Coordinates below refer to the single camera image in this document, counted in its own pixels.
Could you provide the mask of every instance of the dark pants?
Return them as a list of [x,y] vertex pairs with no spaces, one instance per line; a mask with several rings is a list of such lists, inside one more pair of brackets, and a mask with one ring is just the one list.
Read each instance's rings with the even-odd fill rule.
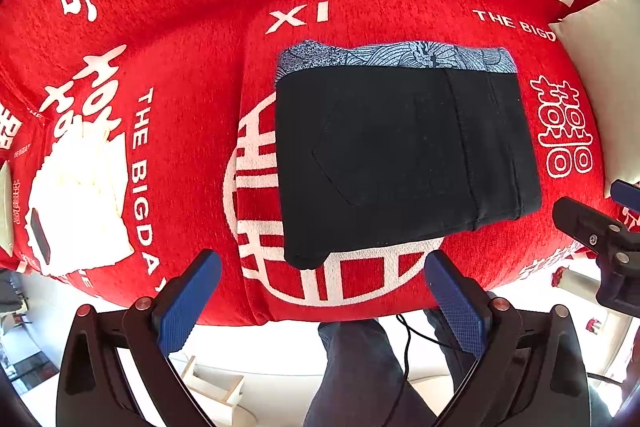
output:
[[[458,341],[439,310],[425,311],[438,340],[458,347]],[[385,330],[375,320],[321,323],[318,328],[327,352],[320,389],[303,427],[381,427],[402,384],[402,368]],[[470,353],[442,348],[457,389],[476,359]],[[606,427],[611,416],[590,387],[591,426]],[[430,427],[436,416],[416,390],[407,384],[392,427]]]
[[0,313],[17,312],[22,301],[11,284],[11,272],[0,269]]

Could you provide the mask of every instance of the red fabric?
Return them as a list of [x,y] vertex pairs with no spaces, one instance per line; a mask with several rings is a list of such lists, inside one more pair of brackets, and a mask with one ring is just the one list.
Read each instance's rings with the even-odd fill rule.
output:
[[[274,129],[270,103],[274,67],[279,51],[303,39],[346,47],[428,39],[504,46],[511,52],[536,151],[543,206],[519,221],[444,239],[442,248],[458,267],[485,287],[526,277],[571,250],[566,248],[569,238],[551,222],[551,207],[560,196],[569,195],[610,214],[618,211],[602,197],[602,153],[588,99],[571,61],[546,26],[597,0],[574,0],[571,8],[560,0],[90,1],[96,9],[92,22],[84,0],[80,0],[78,14],[64,14],[60,0],[4,0],[0,6],[0,47],[4,50],[0,100],[7,107],[11,104],[13,111],[19,111],[22,103],[36,112],[47,98],[45,87],[65,86],[85,67],[84,56],[104,55],[126,44],[110,62],[119,68],[108,80],[118,81],[114,94],[104,87],[107,82],[98,87],[95,73],[73,80],[65,92],[66,97],[74,97],[73,103],[61,99],[66,102],[43,108],[41,116],[25,115],[10,150],[13,154],[22,141],[31,143],[29,151],[12,164],[21,183],[20,216],[24,218],[30,180],[55,141],[54,127],[61,116],[72,110],[94,121],[110,107],[107,117],[113,125],[122,119],[111,136],[126,133],[130,172],[123,220],[136,251],[116,266],[68,276],[71,284],[92,295],[130,305],[140,295],[154,295],[202,248],[212,248],[223,259],[224,274],[201,317],[205,324],[360,319],[433,304],[419,272],[420,252],[408,251],[397,267],[392,256],[385,260],[379,255],[370,259],[355,255],[302,275],[270,259],[281,256],[282,246],[277,188],[268,186],[277,169],[263,161],[273,152],[268,133]],[[326,17],[319,5],[325,2]],[[284,18],[287,20],[269,31]],[[559,178],[547,172],[550,149],[538,139],[546,131],[538,111],[553,95],[541,75],[559,85],[567,81],[563,90],[569,98],[565,100],[572,96],[570,88],[577,90],[574,100],[579,102],[584,129],[593,136],[588,172],[581,174],[574,168]],[[92,87],[94,80],[97,87]],[[541,82],[545,87],[541,98],[532,80],[534,86]],[[103,89],[101,96],[96,94],[99,89]],[[11,102],[9,96],[4,98],[6,90],[14,94]],[[147,108],[148,112],[136,116]],[[249,129],[252,122],[256,129]],[[34,131],[27,131],[28,125]],[[44,134],[38,135],[38,129],[44,129]],[[232,154],[238,137],[245,137],[247,143],[255,141],[258,133],[264,143],[255,142],[257,163],[238,176],[244,176],[242,183],[267,186],[239,184],[234,191]],[[575,147],[569,149],[573,154]],[[246,147],[238,147],[239,156],[247,153]],[[142,179],[140,168],[145,160]],[[141,197],[148,202],[148,212]],[[271,248],[266,250],[266,259],[256,255],[256,238],[250,237],[256,222],[266,230],[258,238],[259,245]],[[247,223],[248,230],[241,229]],[[237,240],[232,233],[236,227]],[[18,257],[23,255],[37,266],[22,225],[16,226],[15,243]],[[11,262],[0,260],[2,265]],[[389,288],[380,290],[388,280]],[[328,294],[335,298],[336,288],[342,293],[335,301],[339,305],[327,305]]]

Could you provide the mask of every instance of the white floor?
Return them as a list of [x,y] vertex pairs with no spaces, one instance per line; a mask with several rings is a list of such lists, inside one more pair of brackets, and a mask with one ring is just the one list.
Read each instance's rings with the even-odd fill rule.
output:
[[[593,270],[594,264],[590,261],[575,261],[572,265],[574,269],[578,267],[581,271],[597,273],[597,268]],[[590,371],[601,363],[606,346],[599,345],[597,335],[588,333],[584,328],[590,318],[603,320],[607,312],[567,292],[551,288],[553,271],[555,269],[538,272],[525,281],[498,289],[496,293],[507,297],[520,309],[547,312],[554,304],[569,306]],[[91,303],[99,312],[118,309],[111,303],[91,298],[71,286],[39,275],[23,277],[22,285],[29,299],[28,316],[33,322],[28,326],[28,332],[58,366],[79,305]],[[433,336],[433,329],[422,312],[408,313],[406,318],[412,327]],[[382,317],[380,323],[388,333],[396,356],[402,360],[406,330],[394,317]],[[244,328],[196,326],[184,349],[172,357],[179,364],[195,355],[201,378],[216,379],[228,373],[246,375],[241,405],[256,415],[260,427],[300,427],[326,367],[317,327],[317,323],[293,321]],[[128,374],[135,372],[132,363],[126,365]],[[415,335],[410,349],[410,368],[411,380],[448,373],[438,346]],[[154,416],[148,396],[141,402],[146,410],[150,410],[148,419],[151,423],[162,426],[157,415]]]

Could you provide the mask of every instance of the metal screw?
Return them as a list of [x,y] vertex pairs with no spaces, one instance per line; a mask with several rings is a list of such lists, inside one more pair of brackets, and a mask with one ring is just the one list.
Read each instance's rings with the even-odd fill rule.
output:
[[569,308],[563,306],[562,304],[558,304],[558,306],[555,307],[555,310],[556,314],[558,314],[558,317],[565,318],[569,316]]
[[148,310],[151,308],[152,300],[149,297],[141,297],[136,301],[136,309],[143,312],[144,310]]
[[76,315],[78,317],[86,317],[91,312],[91,306],[89,304],[83,304],[78,308]]
[[502,297],[495,298],[492,303],[494,304],[494,308],[501,312],[505,312],[511,308],[511,303]]
[[616,259],[622,264],[626,264],[629,262],[629,256],[624,252],[618,252],[616,254]]

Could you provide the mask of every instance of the blue gripper pad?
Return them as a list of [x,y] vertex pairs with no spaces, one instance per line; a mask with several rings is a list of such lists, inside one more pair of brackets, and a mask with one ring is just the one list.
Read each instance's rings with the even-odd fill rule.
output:
[[630,183],[616,180],[611,184],[611,199],[631,210],[640,212],[640,188]]
[[427,255],[424,278],[460,347],[480,359],[491,328],[490,298],[476,281],[465,278],[442,250]]
[[221,276],[218,254],[203,250],[180,277],[171,279],[158,294],[153,322],[158,347],[165,357],[182,349]]

